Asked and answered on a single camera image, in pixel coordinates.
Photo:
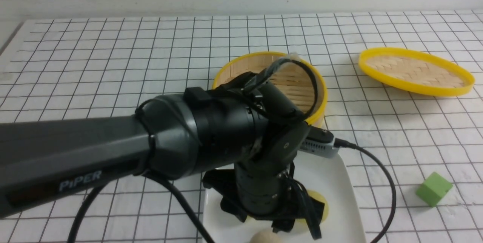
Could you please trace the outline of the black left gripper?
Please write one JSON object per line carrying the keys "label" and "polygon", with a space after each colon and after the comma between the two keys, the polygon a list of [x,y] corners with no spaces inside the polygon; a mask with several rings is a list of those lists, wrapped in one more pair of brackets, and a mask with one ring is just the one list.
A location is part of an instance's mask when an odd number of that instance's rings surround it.
{"label": "black left gripper", "polygon": [[[294,178],[295,164],[270,164],[261,167],[254,162],[238,162],[231,169],[207,171],[203,186],[222,196],[222,211],[234,215],[240,222],[248,217],[271,221],[273,232],[292,231],[295,220],[301,217],[301,202],[296,191],[307,194],[307,189]],[[312,202],[307,205],[305,217],[312,239],[321,239],[318,215],[312,214]]]}

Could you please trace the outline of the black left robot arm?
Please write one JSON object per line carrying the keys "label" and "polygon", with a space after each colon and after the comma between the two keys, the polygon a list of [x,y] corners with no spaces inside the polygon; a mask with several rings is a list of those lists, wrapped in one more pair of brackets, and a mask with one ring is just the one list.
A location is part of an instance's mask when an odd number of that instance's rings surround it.
{"label": "black left robot arm", "polygon": [[179,190],[168,186],[205,173],[221,208],[244,222],[272,222],[290,232],[305,219],[321,238],[324,205],[293,178],[293,160],[314,127],[266,78],[246,72],[216,89],[189,87],[160,95],[124,117],[1,124],[1,217],[92,189],[68,238],[72,243],[92,200],[111,181],[142,175],[167,187],[210,243]]}

